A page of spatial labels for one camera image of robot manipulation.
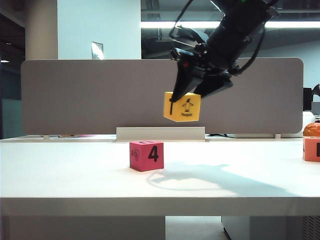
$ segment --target office background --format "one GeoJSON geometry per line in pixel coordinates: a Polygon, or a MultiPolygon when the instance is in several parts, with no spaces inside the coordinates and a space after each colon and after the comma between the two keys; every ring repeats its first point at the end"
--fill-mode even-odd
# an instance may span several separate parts
{"type": "MultiPolygon", "coordinates": [[[[166,59],[168,29],[140,29],[143,21],[173,21],[185,1],[2,0],[0,3],[1,138],[22,136],[20,65],[25,59],[90,59],[91,42],[105,59],[166,59]]],[[[319,21],[320,0],[280,0],[276,21],[319,21]]],[[[208,0],[195,0],[184,21],[219,21],[208,0]]],[[[213,29],[203,29],[210,33],[213,29]]],[[[320,29],[268,29],[258,57],[298,57],[304,87],[319,83],[320,29]]],[[[244,52],[250,57],[259,35],[244,52]]]]}

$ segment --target floor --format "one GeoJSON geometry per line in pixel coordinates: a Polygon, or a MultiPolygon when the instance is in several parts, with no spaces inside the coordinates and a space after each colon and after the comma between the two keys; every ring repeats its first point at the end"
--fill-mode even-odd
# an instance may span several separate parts
{"type": "Polygon", "coordinates": [[[166,240],[228,240],[220,216],[167,216],[166,240]]]}

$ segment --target ceiling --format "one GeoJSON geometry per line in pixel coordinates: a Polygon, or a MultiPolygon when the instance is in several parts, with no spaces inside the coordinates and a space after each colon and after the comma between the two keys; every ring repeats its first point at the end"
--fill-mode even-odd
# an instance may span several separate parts
{"type": "MultiPolygon", "coordinates": [[[[187,0],[141,0],[142,21],[174,21],[187,0]]],[[[320,21],[320,0],[279,0],[277,21],[320,21]]],[[[185,12],[184,21],[219,21],[222,13],[209,0],[194,0],[185,12]]],[[[1,67],[19,72],[25,60],[25,0],[0,1],[1,67]]],[[[170,58],[174,46],[168,29],[141,30],[142,58],[170,58]]],[[[268,31],[262,49],[320,40],[320,29],[276,29],[268,31]]],[[[247,52],[254,49],[255,42],[247,52]]]]}
{"type": "MultiPolygon", "coordinates": [[[[187,0],[141,0],[142,21],[174,21],[187,0]]],[[[279,0],[276,21],[320,21],[320,0],[279,0]]],[[[223,14],[209,0],[194,0],[182,21],[220,21],[223,14]]],[[[206,29],[210,34],[213,29],[206,29]]],[[[169,29],[142,29],[142,58],[170,58],[172,43],[169,29]]],[[[255,39],[246,49],[252,52],[256,47],[255,39]]],[[[268,30],[261,49],[281,47],[297,43],[320,40],[320,29],[273,29],[268,30]]]]}
{"type": "Polygon", "coordinates": [[[0,63],[4,70],[19,73],[26,59],[23,0],[1,0],[0,5],[0,63]]]}

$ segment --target orange cube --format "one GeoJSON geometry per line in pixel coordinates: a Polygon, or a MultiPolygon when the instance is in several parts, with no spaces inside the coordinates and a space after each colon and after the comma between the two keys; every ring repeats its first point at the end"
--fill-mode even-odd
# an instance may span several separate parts
{"type": "Polygon", "coordinates": [[[320,137],[303,137],[303,159],[305,161],[320,162],[320,137]]]}
{"type": "Polygon", "coordinates": [[[178,101],[170,101],[173,92],[165,92],[163,116],[175,122],[199,121],[201,95],[188,92],[178,101]]]}

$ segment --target table top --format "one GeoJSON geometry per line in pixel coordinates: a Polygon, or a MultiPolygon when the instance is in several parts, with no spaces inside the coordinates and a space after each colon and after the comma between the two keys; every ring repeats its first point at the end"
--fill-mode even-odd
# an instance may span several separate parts
{"type": "Polygon", "coordinates": [[[129,168],[129,143],[1,143],[4,215],[320,215],[320,163],[296,139],[165,142],[164,169],[129,168]]]}

